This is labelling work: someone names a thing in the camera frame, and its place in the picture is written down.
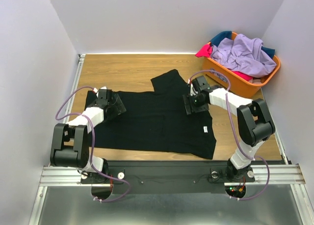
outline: purple cloth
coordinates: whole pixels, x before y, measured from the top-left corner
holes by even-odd
[[[213,46],[211,58],[232,71],[261,78],[270,74],[276,63],[261,50],[263,41],[249,39],[238,34],[235,40],[223,39],[218,47]]]

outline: wooden table surface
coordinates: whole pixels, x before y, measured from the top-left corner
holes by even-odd
[[[86,55],[78,87],[107,86],[115,91],[153,91],[150,79],[171,69],[177,69],[184,80],[201,70],[203,59],[194,55]],[[210,85],[217,84],[208,78]],[[83,112],[87,90],[76,94],[72,112]],[[253,99],[262,98],[259,91]],[[217,106],[209,106],[213,118],[213,130],[217,139],[214,160],[227,160],[235,152],[227,112]],[[233,117],[237,129],[236,117]],[[280,160],[279,149],[272,135],[258,150],[267,160]],[[135,151],[95,148],[95,155],[108,160],[204,160],[192,154],[172,152]]]

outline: shirt sleeve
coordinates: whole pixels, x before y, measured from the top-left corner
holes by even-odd
[[[158,94],[171,92],[177,87],[187,86],[176,69],[151,79],[154,91]]]

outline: pink cloth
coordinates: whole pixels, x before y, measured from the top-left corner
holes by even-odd
[[[210,44],[206,44],[204,45],[199,51],[198,53],[195,54],[196,57],[210,57],[212,53],[212,47]]]
[[[240,76],[241,78],[243,78],[246,81],[250,81],[251,79],[253,79],[252,76],[249,76],[247,74],[243,74],[243,73],[241,73],[239,71],[232,71],[232,72],[235,73],[236,75]]]

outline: screw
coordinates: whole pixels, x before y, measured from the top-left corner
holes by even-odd
[[[248,175],[250,178],[253,178],[253,177],[254,177],[253,171],[248,171],[248,172],[247,172],[247,175]]]
[[[118,178],[119,179],[123,179],[124,178],[124,173],[123,172],[118,173]]]
[[[216,171],[211,172],[211,177],[213,179],[217,179],[218,178],[218,173]]]
[[[87,176],[85,174],[81,174],[80,175],[81,179],[85,180],[87,178]]]

